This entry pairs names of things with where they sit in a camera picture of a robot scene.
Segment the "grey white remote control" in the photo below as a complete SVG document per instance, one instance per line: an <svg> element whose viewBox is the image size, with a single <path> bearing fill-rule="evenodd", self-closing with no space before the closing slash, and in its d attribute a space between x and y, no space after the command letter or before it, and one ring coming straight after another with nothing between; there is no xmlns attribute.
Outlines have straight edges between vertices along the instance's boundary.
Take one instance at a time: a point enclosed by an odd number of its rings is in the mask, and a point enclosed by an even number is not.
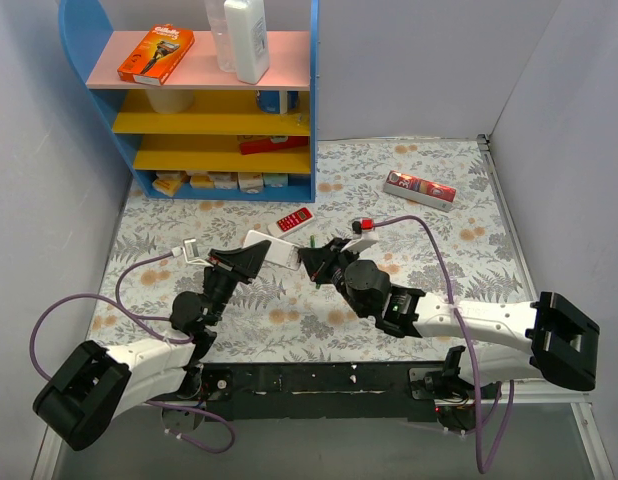
<svg viewBox="0 0 618 480"><path fill-rule="evenodd" d="M255 230L249 230L243 241L243 247L250 247L262 241L270 242L268 252L265 256L266 262L294 271L300 268L301 260L299 256L299 247L286 240Z"/></svg>

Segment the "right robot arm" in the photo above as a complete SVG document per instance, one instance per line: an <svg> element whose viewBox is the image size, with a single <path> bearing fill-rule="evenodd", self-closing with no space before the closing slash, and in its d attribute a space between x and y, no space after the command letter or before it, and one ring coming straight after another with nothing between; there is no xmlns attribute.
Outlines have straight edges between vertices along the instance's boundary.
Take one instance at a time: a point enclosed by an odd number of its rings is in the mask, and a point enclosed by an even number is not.
<svg viewBox="0 0 618 480"><path fill-rule="evenodd" d="M441 373L443 389L464 397L478 384L542 378L558 387L589 392L596 386L600 328L563 295L544 291L538 300L452 305L419 289L395 285L380 270L336 238L320 248L302 248L299 257L311 281L331 284L360 318L396 337L469 336L493 345L466 352Z"/></svg>

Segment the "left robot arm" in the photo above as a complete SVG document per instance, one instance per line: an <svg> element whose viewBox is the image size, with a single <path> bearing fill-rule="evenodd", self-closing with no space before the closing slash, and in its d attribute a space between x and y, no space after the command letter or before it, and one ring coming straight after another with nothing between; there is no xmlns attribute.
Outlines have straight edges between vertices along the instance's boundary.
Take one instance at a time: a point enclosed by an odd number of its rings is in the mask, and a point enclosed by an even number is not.
<svg viewBox="0 0 618 480"><path fill-rule="evenodd" d="M163 394L194 398L202 386L199 361L209 351L217 325L240 283L254 280L271 247L268 240L229 251L211 250L203 290L173 301L173 335L151 332L126 345L78 345L33 401L34 413L73 450L92 445L111 421Z"/></svg>

